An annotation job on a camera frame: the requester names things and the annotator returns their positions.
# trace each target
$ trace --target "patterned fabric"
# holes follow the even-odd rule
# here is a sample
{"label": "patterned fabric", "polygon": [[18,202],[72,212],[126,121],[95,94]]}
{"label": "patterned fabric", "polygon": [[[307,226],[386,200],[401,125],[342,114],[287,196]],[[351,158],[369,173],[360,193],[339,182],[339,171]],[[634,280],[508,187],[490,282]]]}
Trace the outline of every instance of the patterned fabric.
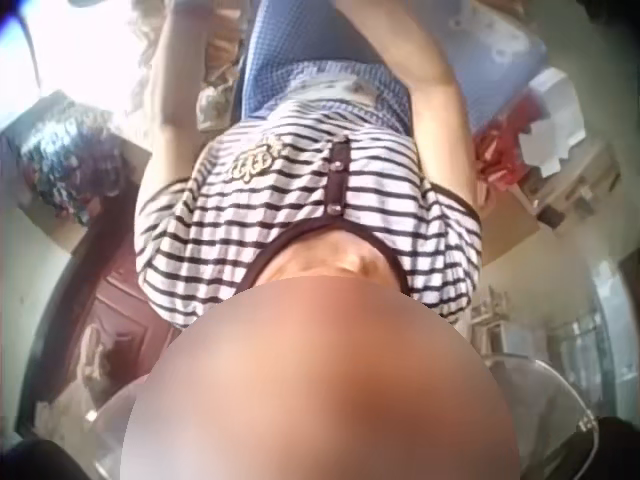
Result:
{"label": "patterned fabric", "polygon": [[477,215],[422,176],[410,137],[360,115],[364,107],[322,103],[286,100],[265,119],[240,122],[205,149],[191,178],[140,208],[140,285],[165,319],[191,324],[233,296],[283,232],[324,215],[329,153],[344,137],[351,162],[343,224],[365,227],[388,247],[414,299],[449,319],[469,306],[480,264]]}
{"label": "patterned fabric", "polygon": [[[514,100],[545,63],[540,39],[486,7],[481,9],[470,0],[408,3],[447,54],[467,101],[473,133]],[[494,30],[486,31],[487,24]],[[385,76],[380,57],[330,0],[261,0],[246,59],[242,118],[259,112],[282,95],[292,80],[307,73],[292,65],[317,62],[322,69],[324,61],[332,60],[366,65],[354,73],[372,84]],[[403,87],[394,82],[395,87],[386,85],[389,96],[404,102],[396,93]]]}
{"label": "patterned fabric", "polygon": [[375,109],[364,109],[346,102],[323,101],[316,103],[322,108],[332,110],[334,107],[343,112],[351,112],[366,118],[375,125],[384,126],[396,133],[409,135],[410,107],[409,92],[391,72],[382,65],[366,65],[352,61],[317,60],[300,62],[274,69],[270,81],[255,95],[251,95],[253,103],[267,103],[255,114],[247,118],[266,118],[273,112],[291,90],[301,87],[307,80],[319,74],[353,74],[371,84],[379,93]]}

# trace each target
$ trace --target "black and white striped shirt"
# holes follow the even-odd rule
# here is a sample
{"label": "black and white striped shirt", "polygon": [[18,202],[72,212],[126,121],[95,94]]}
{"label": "black and white striped shirt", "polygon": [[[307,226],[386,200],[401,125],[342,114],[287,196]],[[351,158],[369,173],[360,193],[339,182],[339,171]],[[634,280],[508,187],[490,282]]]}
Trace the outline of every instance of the black and white striped shirt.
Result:
{"label": "black and white striped shirt", "polygon": [[404,293],[441,316],[469,306],[477,214],[423,177],[411,138],[302,101],[237,124],[205,148],[191,178],[139,209],[140,285],[162,317],[187,326],[251,287],[299,235],[327,226],[369,241]]}

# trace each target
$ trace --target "red cloth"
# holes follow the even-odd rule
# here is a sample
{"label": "red cloth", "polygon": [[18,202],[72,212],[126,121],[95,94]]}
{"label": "red cloth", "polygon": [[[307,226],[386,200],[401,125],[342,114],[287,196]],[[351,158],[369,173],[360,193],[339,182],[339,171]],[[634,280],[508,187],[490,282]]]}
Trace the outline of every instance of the red cloth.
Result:
{"label": "red cloth", "polygon": [[499,190],[507,190],[529,171],[522,160],[518,135],[543,116],[543,110],[530,93],[525,94],[509,113],[494,119],[474,138],[478,177]]}

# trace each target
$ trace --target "blue checkered fabric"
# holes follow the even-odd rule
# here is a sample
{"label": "blue checkered fabric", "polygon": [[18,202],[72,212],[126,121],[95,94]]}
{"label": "blue checkered fabric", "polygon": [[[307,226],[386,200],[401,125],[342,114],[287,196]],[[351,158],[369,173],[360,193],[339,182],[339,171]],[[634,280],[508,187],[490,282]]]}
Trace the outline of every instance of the blue checkered fabric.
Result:
{"label": "blue checkered fabric", "polygon": [[[473,132],[516,98],[545,62],[544,45],[534,36],[529,36],[527,51],[505,63],[496,62],[492,47],[473,33],[450,28],[468,0],[408,1],[447,54],[467,101]],[[358,113],[409,131],[406,89],[331,0],[261,0],[246,58],[242,118],[268,114],[296,81],[326,71],[354,73],[375,86],[381,93],[378,115]]]}
{"label": "blue checkered fabric", "polygon": [[344,101],[314,101],[325,110],[350,112],[368,123],[410,135],[409,92],[383,65],[367,65],[352,61],[315,60],[269,69],[269,81],[264,87],[248,94],[245,118],[265,118],[287,96],[287,92],[307,78],[317,74],[350,73],[373,86],[378,96],[375,108],[369,109]]}

